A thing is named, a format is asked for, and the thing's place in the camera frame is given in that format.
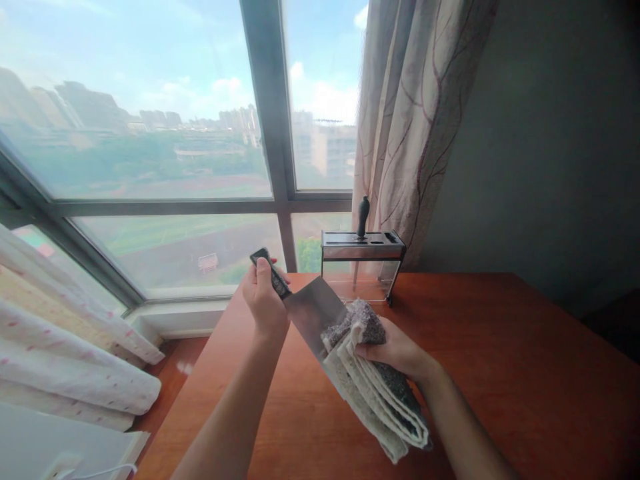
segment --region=stainless steel knife block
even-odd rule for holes
[[[323,231],[321,275],[344,302],[360,298],[370,303],[386,301],[391,306],[406,250],[394,230]]]

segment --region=cleaver handle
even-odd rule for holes
[[[276,268],[273,266],[271,262],[271,256],[269,256],[269,251],[266,248],[262,247],[260,250],[252,253],[249,256],[254,265],[257,264],[258,258],[260,257],[267,259],[267,261],[269,262],[269,265],[271,266],[271,284],[273,285],[273,289],[278,294],[278,296],[282,300],[284,300],[291,295],[291,290],[289,289],[287,282],[284,280],[284,278],[282,278],[282,275],[280,275],[278,270],[276,270]]]

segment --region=gray towel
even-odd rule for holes
[[[347,310],[345,320],[322,335],[329,352],[324,362],[327,375],[362,423],[378,438],[393,463],[406,455],[407,443],[431,450],[427,422],[406,376],[389,365],[370,362],[355,354],[358,343],[386,342],[378,316],[360,299]],[[372,424],[372,417],[379,420],[382,428],[377,421]]]

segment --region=white curtain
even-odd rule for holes
[[[498,0],[370,0],[353,212],[394,229],[416,266]]]
[[[19,275],[150,363],[163,354],[70,276],[0,226],[0,275]],[[0,400],[121,431],[149,410],[160,381],[29,312],[0,292]]]

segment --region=sky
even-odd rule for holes
[[[294,110],[354,124],[367,0],[282,0]],[[0,67],[78,81],[132,115],[255,104],[237,0],[0,0]]]

